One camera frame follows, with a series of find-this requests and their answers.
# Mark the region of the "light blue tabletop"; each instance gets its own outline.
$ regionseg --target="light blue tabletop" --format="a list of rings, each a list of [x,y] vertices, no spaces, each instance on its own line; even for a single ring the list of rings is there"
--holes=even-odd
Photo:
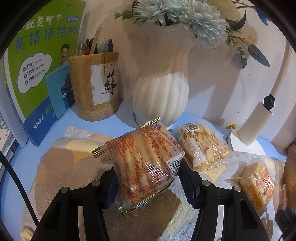
[[[194,116],[183,114],[181,118],[174,124],[184,124],[197,118]],[[39,147],[33,146],[28,142],[23,149],[19,148],[11,161],[11,165],[23,184],[27,194],[30,192],[31,186],[37,174],[37,167],[41,157],[49,150],[53,142],[62,137],[68,126],[82,128],[92,132],[98,132],[107,136],[118,137],[126,132],[138,128],[134,121],[133,108],[130,102],[121,102],[115,115],[106,120],[88,122],[80,119],[75,113],[75,106],[72,106],[67,112],[56,121],[46,137],[43,139]],[[220,135],[226,139],[230,130],[213,124]],[[286,157],[279,154],[277,147],[271,143],[258,139],[265,153],[269,157],[278,160],[286,160]],[[6,229],[15,241],[21,240],[20,226],[22,222],[22,214],[24,209],[24,201],[13,182],[12,178],[6,174],[3,181],[3,190],[1,195],[1,220]]]

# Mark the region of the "vase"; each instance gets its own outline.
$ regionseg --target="vase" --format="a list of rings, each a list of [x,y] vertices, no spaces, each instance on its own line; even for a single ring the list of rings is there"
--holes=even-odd
[[[133,110],[139,126],[160,116],[169,129],[187,105],[187,58],[195,45],[193,35],[179,24],[161,27],[145,22],[142,28],[151,38],[151,51],[133,87]]]

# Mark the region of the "bamboo pen holder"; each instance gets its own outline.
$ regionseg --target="bamboo pen holder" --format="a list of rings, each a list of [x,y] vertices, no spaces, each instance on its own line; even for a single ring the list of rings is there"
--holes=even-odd
[[[72,56],[68,59],[77,114],[99,121],[118,109],[118,52]]]

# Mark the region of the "bag of crackers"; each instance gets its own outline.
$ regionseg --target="bag of crackers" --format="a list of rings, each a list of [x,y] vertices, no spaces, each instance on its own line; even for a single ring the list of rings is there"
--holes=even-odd
[[[259,159],[254,160],[236,179],[255,210],[259,213],[265,209],[275,189],[265,164]]]
[[[185,152],[159,119],[93,150],[95,157],[111,156],[120,184],[123,215],[166,190],[178,174]]]
[[[177,126],[173,136],[198,170],[208,170],[227,162],[229,145],[204,121],[196,120]]]

